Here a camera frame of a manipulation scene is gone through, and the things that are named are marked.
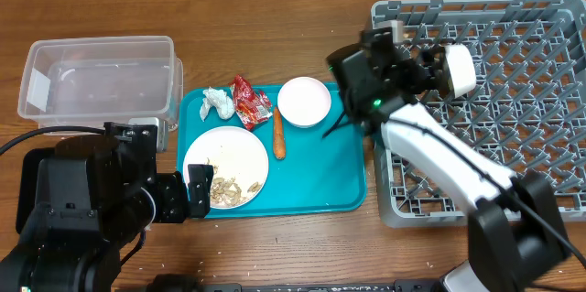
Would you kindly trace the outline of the white plate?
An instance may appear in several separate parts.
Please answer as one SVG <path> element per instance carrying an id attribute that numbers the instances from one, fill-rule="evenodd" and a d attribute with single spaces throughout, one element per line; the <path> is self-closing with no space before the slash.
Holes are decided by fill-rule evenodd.
<path id="1" fill-rule="evenodd" d="M 208 165 L 205 163 L 207 157 L 249 160 L 254 162 L 257 168 L 263 164 L 267 168 L 267 180 L 269 161 L 266 148 L 257 136 L 244 128 L 220 126 L 198 136 L 190 145 L 183 159 L 182 168 L 187 184 L 190 181 L 188 165 Z"/>

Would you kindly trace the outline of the white bowl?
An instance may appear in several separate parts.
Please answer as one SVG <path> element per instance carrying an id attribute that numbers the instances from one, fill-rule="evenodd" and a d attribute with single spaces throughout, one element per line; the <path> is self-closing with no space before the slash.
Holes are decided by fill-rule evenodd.
<path id="1" fill-rule="evenodd" d="M 449 70 L 450 92 L 455 98 L 472 91 L 476 86 L 476 71 L 472 55 L 462 44 L 445 47 L 445 63 Z"/>
<path id="2" fill-rule="evenodd" d="M 281 87 L 277 95 L 277 107 L 290 124 L 310 128 L 328 115 L 331 94 L 321 81 L 311 77 L 297 77 Z"/>

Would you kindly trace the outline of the white tissue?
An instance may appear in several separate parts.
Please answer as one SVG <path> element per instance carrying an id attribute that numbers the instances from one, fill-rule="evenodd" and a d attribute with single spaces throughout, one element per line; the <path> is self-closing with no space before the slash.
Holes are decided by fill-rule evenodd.
<path id="1" fill-rule="evenodd" d="M 209 87 L 202 91 L 203 99 L 200 108 L 200 118 L 202 121 L 206 119 L 212 107 L 216 109 L 218 116 L 223 120 L 230 119 L 235 110 L 233 99 L 224 90 L 213 89 Z"/>

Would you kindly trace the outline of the orange carrot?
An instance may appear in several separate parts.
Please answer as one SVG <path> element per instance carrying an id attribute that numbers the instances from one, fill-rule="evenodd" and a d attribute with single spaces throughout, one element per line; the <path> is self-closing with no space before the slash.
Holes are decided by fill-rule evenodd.
<path id="1" fill-rule="evenodd" d="M 273 128 L 273 152 L 276 159 L 282 160 L 286 157 L 286 143 L 283 130 L 282 116 L 278 108 L 274 110 L 274 128 Z"/>

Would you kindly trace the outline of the red snack wrapper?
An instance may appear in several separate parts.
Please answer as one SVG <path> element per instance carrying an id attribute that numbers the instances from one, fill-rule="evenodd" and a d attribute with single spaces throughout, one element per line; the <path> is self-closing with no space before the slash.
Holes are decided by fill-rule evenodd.
<path id="1" fill-rule="evenodd" d="M 273 104 L 266 94 L 263 91 L 255 91 L 244 77 L 236 75 L 229 86 L 234 110 L 245 129 L 252 131 L 258 124 L 272 117 Z"/>

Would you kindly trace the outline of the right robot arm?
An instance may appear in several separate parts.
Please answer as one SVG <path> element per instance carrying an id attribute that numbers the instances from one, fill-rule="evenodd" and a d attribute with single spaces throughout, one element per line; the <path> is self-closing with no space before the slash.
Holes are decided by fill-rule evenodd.
<path id="1" fill-rule="evenodd" d="M 577 254 L 554 192 L 537 172 L 518 176 L 442 127 L 418 96 L 460 97 L 476 84 L 462 44 L 404 57 L 396 27 L 365 30 L 327 58 L 342 99 L 338 125 L 357 124 L 422 171 L 464 213 L 468 258 L 438 282 L 441 291 L 522 291 Z"/>

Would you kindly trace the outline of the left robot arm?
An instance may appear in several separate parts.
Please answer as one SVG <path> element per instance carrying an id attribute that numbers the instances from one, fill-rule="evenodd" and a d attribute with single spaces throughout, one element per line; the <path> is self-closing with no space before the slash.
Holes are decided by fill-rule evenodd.
<path id="1" fill-rule="evenodd" d="M 152 223 L 203 218 L 214 169 L 157 172 L 152 124 L 70 126 L 70 138 L 23 159 L 17 245 L 1 262 L 4 291 L 108 291 Z"/>

